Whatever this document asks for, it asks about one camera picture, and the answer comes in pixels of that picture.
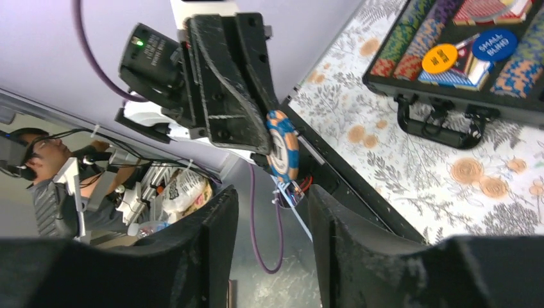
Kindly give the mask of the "clear dealer button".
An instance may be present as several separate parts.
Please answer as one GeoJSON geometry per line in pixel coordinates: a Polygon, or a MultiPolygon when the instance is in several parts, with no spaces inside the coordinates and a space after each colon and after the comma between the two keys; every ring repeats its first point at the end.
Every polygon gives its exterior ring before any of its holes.
{"type": "Polygon", "coordinates": [[[513,5],[512,0],[470,1],[466,7],[466,13],[475,22],[488,22],[508,12],[513,5]]]}

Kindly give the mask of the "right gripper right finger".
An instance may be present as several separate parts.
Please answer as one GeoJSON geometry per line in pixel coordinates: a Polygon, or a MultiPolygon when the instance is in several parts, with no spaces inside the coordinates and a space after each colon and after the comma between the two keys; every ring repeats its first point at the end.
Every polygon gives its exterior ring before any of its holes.
{"type": "Polygon", "coordinates": [[[324,307],[542,307],[543,237],[394,235],[326,190],[309,191],[324,307]]]}

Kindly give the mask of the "blue playing card deck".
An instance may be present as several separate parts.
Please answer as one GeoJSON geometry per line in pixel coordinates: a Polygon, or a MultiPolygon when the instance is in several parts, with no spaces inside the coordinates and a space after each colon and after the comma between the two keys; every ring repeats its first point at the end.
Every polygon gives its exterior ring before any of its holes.
{"type": "Polygon", "coordinates": [[[422,60],[418,81],[468,90],[480,90],[494,68],[493,62],[476,58],[472,47],[478,34],[458,43],[439,44],[422,60]]]}

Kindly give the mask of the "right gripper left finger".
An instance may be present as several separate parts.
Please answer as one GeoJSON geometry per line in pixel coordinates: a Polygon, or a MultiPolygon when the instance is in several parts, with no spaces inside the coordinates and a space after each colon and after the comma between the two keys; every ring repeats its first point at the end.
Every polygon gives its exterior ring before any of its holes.
{"type": "Polygon", "coordinates": [[[1,241],[2,307],[226,307],[239,217],[233,186],[131,246],[1,241]]]}

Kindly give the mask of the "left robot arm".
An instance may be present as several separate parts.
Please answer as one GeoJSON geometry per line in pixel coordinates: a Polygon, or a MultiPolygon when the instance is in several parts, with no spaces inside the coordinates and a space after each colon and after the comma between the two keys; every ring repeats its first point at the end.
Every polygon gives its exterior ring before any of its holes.
{"type": "Polygon", "coordinates": [[[145,100],[220,148],[271,153],[266,115],[278,107],[266,42],[271,29],[235,1],[172,1],[177,38],[138,24],[119,75],[145,100]]]}

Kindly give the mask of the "blue small blind button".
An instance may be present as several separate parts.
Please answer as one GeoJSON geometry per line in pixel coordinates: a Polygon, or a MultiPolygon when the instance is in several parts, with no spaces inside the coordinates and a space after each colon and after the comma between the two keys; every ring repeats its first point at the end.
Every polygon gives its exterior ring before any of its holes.
{"type": "Polygon", "coordinates": [[[472,53],[479,60],[497,62],[510,57],[517,46],[518,38],[512,31],[495,28],[480,33],[473,43],[472,53]]]}

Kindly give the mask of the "orange big blind button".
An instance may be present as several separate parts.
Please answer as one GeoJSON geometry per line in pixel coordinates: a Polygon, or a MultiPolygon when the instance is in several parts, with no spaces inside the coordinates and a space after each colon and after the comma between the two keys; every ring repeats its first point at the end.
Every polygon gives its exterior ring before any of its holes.
{"type": "Polygon", "coordinates": [[[453,44],[440,44],[425,54],[421,66],[426,73],[439,74],[452,68],[457,58],[458,50],[453,44]]]}

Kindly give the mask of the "black poker chip case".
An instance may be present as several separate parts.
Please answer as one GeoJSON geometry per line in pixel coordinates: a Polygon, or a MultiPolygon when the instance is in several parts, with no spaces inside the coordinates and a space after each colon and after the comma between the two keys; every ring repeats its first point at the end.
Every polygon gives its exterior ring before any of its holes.
{"type": "Polygon", "coordinates": [[[405,133],[452,148],[494,119],[543,126],[543,2],[409,1],[362,80],[405,133]]]}

